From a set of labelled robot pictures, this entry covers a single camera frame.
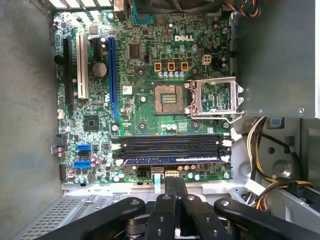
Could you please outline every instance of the metal panel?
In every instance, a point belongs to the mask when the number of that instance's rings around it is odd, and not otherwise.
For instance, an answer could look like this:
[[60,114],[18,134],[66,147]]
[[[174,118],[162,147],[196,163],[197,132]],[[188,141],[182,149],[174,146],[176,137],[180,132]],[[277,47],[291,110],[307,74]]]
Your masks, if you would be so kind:
[[51,17],[0,1],[0,235],[7,240],[61,197]]
[[233,28],[235,76],[244,88],[240,110],[247,116],[314,118],[315,1],[263,2],[260,17],[241,17]]

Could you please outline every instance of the white pci slot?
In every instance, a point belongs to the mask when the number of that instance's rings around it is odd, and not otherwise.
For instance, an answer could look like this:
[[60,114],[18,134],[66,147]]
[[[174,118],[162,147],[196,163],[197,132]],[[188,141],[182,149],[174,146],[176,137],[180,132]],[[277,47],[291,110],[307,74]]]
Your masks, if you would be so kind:
[[76,34],[76,66],[78,82],[78,98],[89,98],[88,76],[88,40],[84,34]]

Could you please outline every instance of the chip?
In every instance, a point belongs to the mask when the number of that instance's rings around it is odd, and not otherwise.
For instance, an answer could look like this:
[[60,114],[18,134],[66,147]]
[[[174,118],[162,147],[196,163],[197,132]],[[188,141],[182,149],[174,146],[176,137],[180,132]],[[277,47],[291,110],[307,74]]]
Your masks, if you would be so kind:
[[172,115],[184,111],[183,86],[163,84],[154,86],[154,114]]
[[140,44],[129,44],[129,58],[131,60],[140,59]]
[[94,144],[94,145],[92,145],[92,149],[93,149],[94,151],[99,151],[99,150],[100,150],[100,146],[97,145],[97,144]]
[[102,149],[103,150],[109,150],[110,149],[110,144],[109,143],[103,143],[102,144]]
[[89,26],[89,33],[91,35],[97,35],[98,34],[98,26],[97,25]]
[[83,130],[85,132],[99,131],[99,115],[83,116]]
[[109,29],[108,34],[109,35],[116,35],[116,30],[115,29]]

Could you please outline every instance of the black plastic bracket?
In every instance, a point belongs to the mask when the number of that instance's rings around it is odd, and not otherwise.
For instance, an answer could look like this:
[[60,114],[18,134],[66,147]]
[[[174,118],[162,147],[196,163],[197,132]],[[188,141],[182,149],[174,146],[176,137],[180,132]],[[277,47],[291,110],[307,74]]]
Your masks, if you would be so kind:
[[221,198],[215,201],[214,211],[220,216],[245,227],[258,239],[320,239],[320,234],[318,233],[232,199]]

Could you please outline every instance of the blue sata port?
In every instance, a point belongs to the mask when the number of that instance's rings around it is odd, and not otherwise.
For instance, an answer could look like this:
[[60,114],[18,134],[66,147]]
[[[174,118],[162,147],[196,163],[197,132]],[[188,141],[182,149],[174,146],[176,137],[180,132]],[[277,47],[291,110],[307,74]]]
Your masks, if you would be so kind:
[[75,147],[75,149],[79,152],[91,151],[91,145],[88,143],[79,144]]
[[89,169],[91,167],[90,161],[74,161],[73,167],[75,169]]

